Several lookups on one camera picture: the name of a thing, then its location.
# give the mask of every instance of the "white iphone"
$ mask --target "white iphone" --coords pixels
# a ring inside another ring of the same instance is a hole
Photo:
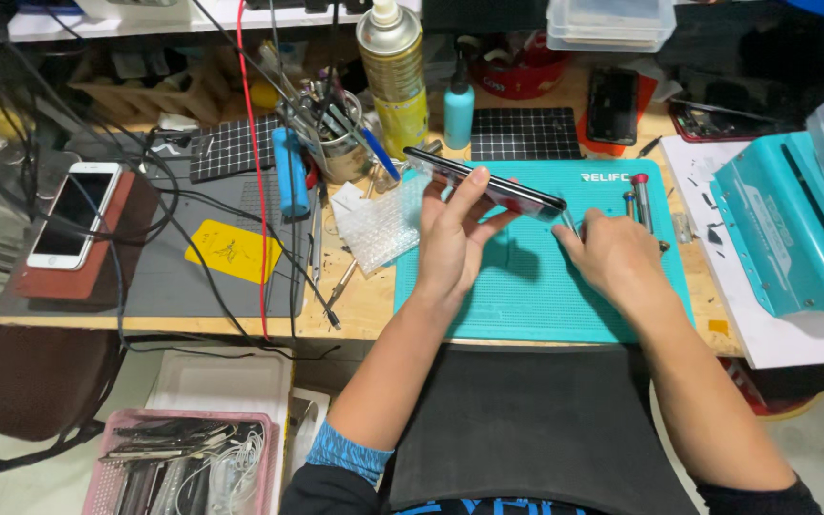
[[[110,205],[113,190],[116,189],[116,182],[119,181],[122,172],[123,167],[119,163],[75,163],[69,169],[69,174],[82,185],[101,215]],[[62,218],[92,231],[96,231],[101,225],[100,218],[94,214],[91,204],[84,198],[78,184],[69,177],[63,181],[56,200],[53,201],[50,216]],[[92,241],[91,236],[57,230],[50,227],[49,222],[44,223],[40,236],[28,255],[28,266],[76,270],[84,264],[91,250]]]

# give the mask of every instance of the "black smartphone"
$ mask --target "black smartphone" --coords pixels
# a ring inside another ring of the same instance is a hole
[[[632,146],[638,138],[638,72],[597,68],[589,78],[587,139]]]
[[[427,173],[434,181],[444,181],[456,188],[463,182],[472,168],[456,161],[439,158],[413,146],[403,148],[409,163],[419,172]],[[522,184],[492,176],[484,198],[495,205],[526,215],[543,222],[551,222],[561,217],[567,209],[564,199],[553,197]]]

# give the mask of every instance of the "chair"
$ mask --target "chair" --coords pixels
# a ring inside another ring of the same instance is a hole
[[[0,459],[0,472],[90,441],[125,358],[115,331],[0,325],[0,434],[49,449]],[[78,430],[72,438],[70,434]]]

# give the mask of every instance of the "person's left hand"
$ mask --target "person's left hand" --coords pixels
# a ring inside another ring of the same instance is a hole
[[[486,167],[477,167],[446,204],[441,201],[446,185],[432,181],[422,199],[415,289],[454,313],[479,275],[485,242],[519,216],[505,210],[479,223],[494,207],[482,199],[490,177]]]

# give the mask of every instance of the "gold spray can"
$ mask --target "gold spray can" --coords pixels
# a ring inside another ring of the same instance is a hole
[[[355,36],[383,127],[383,147],[391,157],[405,160],[403,148],[424,146],[428,136],[421,22],[395,0],[374,0]]]

